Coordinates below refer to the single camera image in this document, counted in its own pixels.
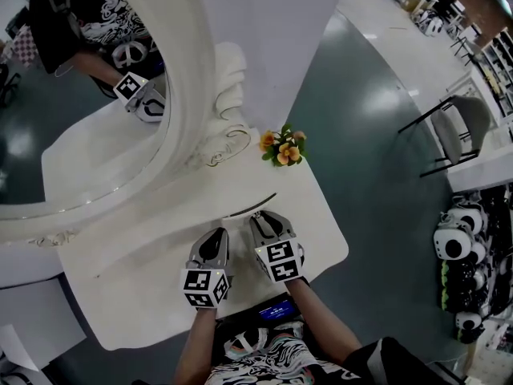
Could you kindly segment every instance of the person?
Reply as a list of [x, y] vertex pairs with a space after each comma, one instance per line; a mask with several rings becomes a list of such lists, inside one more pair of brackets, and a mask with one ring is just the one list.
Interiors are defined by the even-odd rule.
[[[29, 11], [34, 43], [48, 73], [69, 64], [112, 88], [128, 71], [146, 79], [164, 72], [155, 43], [126, 0], [30, 0]], [[116, 52], [126, 43], [133, 46], [134, 64], [128, 67], [125, 50]]]
[[273, 329], [249, 327], [221, 347], [216, 310], [198, 309], [173, 384], [447, 384], [392, 338], [362, 347], [304, 278], [285, 284], [301, 318]]

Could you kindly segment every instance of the oval mirror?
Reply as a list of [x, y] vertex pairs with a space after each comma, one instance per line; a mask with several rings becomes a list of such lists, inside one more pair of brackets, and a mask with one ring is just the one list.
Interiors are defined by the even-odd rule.
[[169, 181], [212, 106], [200, 0], [5, 4], [0, 225], [61, 229]]

